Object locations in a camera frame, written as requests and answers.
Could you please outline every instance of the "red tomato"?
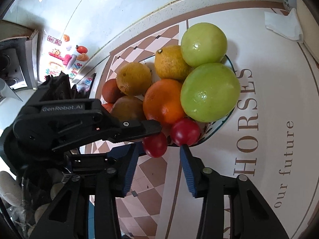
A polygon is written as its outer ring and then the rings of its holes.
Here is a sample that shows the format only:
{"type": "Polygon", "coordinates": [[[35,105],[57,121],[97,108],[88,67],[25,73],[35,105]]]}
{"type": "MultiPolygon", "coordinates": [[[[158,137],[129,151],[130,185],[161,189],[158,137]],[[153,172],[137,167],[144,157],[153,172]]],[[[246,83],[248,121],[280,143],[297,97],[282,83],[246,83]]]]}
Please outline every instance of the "red tomato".
{"type": "Polygon", "coordinates": [[[143,148],[150,157],[158,158],[167,150],[167,138],[163,132],[143,138],[143,148]]]}
{"type": "Polygon", "coordinates": [[[104,109],[106,109],[108,112],[111,112],[111,109],[113,107],[114,103],[105,103],[102,104],[102,106],[104,107],[104,109]]]}
{"type": "Polygon", "coordinates": [[[87,53],[87,48],[84,47],[84,46],[78,46],[77,45],[76,48],[77,48],[77,52],[80,53],[80,54],[87,53]]]}
{"type": "Polygon", "coordinates": [[[184,144],[191,146],[199,139],[200,127],[195,121],[189,118],[182,118],[174,123],[170,136],[172,141],[179,147],[184,144]]]}

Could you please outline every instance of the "gas stove burner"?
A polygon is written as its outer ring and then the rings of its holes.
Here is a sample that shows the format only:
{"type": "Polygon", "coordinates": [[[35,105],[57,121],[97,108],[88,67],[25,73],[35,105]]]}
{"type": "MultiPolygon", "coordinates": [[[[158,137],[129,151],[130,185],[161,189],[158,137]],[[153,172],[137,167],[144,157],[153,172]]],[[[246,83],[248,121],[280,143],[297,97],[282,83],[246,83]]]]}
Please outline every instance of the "gas stove burner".
{"type": "Polygon", "coordinates": [[[4,81],[11,87],[12,85],[17,84],[19,82],[19,79],[15,77],[7,77],[4,78],[4,81]]]}
{"type": "Polygon", "coordinates": [[[10,57],[6,54],[0,54],[0,72],[7,69],[11,64],[10,57]]]}

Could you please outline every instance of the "brown line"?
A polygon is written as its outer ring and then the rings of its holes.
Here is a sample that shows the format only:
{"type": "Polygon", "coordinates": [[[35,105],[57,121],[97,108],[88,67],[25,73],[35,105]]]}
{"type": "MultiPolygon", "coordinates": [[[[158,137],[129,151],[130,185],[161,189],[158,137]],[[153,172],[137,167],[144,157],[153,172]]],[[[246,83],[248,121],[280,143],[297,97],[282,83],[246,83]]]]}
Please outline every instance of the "brown line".
{"type": "Polygon", "coordinates": [[[269,1],[241,1],[241,2],[230,2],[230,3],[223,3],[223,4],[216,4],[211,5],[208,7],[204,7],[201,9],[197,9],[195,11],[191,11],[182,15],[175,16],[171,19],[165,20],[164,22],[161,22],[142,33],[138,34],[137,36],[133,37],[132,39],[128,40],[127,42],[123,43],[119,47],[115,48],[113,51],[110,52],[109,60],[106,63],[106,66],[103,70],[102,76],[99,80],[98,88],[95,94],[95,98],[100,99],[102,96],[102,86],[106,81],[106,77],[108,74],[108,70],[110,68],[110,64],[112,62],[113,57],[122,51],[123,49],[129,47],[130,45],[134,44],[135,42],[138,42],[139,40],[157,32],[164,28],[167,28],[169,26],[172,26],[174,24],[186,21],[188,19],[192,19],[198,16],[214,13],[214,12],[220,12],[220,11],[227,11],[232,9],[243,9],[243,8],[278,8],[283,9],[284,6],[282,3],[279,2],[269,2],[269,1]]]}
{"type": "Polygon", "coordinates": [[[179,168],[178,168],[178,174],[177,174],[177,181],[176,181],[176,187],[175,187],[175,194],[174,194],[174,200],[173,200],[173,205],[172,205],[172,211],[171,211],[171,215],[169,217],[165,239],[168,238],[169,231],[171,230],[171,225],[172,225],[173,216],[174,216],[174,212],[175,212],[175,207],[176,207],[176,201],[177,201],[177,195],[178,195],[180,182],[181,182],[181,161],[180,161],[179,168]]]}
{"type": "MultiPolygon", "coordinates": [[[[304,55],[304,57],[305,57],[305,59],[306,59],[306,61],[307,61],[307,63],[308,63],[308,66],[309,66],[309,68],[310,68],[312,77],[313,77],[313,79],[314,79],[314,81],[315,81],[315,84],[316,84],[317,93],[318,93],[318,97],[319,97],[319,88],[318,88],[317,81],[316,81],[316,79],[315,79],[314,72],[312,71],[312,68],[311,68],[311,66],[310,66],[309,60],[308,60],[308,58],[306,57],[306,54],[305,54],[305,52],[303,51],[303,49],[302,49],[302,47],[300,46],[299,43],[298,43],[298,46],[300,47],[300,50],[302,51],[302,53],[303,53],[303,55],[304,55]]],[[[299,230],[299,228],[301,227],[302,223],[304,222],[304,220],[305,220],[305,218],[306,218],[306,216],[307,216],[307,214],[308,214],[308,212],[309,212],[310,206],[311,206],[312,202],[314,201],[315,194],[316,194],[317,189],[318,189],[318,185],[319,185],[319,177],[318,177],[318,181],[317,181],[317,184],[316,184],[315,192],[314,192],[314,194],[312,195],[312,199],[311,199],[311,201],[310,201],[310,204],[309,204],[309,207],[308,207],[308,209],[307,209],[307,211],[306,211],[306,214],[305,214],[305,216],[303,217],[303,219],[302,219],[300,225],[298,226],[297,230],[295,231],[295,233],[292,235],[291,238],[293,238],[293,237],[296,235],[297,231],[299,230]]]]}

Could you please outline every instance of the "orange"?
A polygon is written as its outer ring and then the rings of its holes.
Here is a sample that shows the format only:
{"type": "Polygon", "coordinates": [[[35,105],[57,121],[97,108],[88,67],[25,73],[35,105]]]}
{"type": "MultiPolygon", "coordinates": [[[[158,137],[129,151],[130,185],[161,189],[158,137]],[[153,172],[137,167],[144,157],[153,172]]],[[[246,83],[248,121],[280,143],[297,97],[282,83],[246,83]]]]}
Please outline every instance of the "orange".
{"type": "Polygon", "coordinates": [[[176,80],[162,79],[146,92],[143,110],[148,120],[157,120],[162,126],[170,126],[186,116],[181,106],[182,84],[176,80]]]}

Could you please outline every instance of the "bowl of fruit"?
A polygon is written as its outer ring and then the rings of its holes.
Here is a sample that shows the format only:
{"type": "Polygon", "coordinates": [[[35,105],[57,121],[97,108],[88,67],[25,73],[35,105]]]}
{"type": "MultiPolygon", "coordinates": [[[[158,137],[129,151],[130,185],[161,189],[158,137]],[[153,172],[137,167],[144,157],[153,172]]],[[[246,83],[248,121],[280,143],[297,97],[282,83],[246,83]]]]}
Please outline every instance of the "bowl of fruit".
{"type": "Polygon", "coordinates": [[[230,117],[240,84],[226,55],[227,38],[210,23],[191,26],[181,45],[170,45],[140,62],[127,63],[106,81],[103,106],[120,121],[157,120],[163,129],[143,139],[152,157],[167,146],[196,146],[230,117]]]}

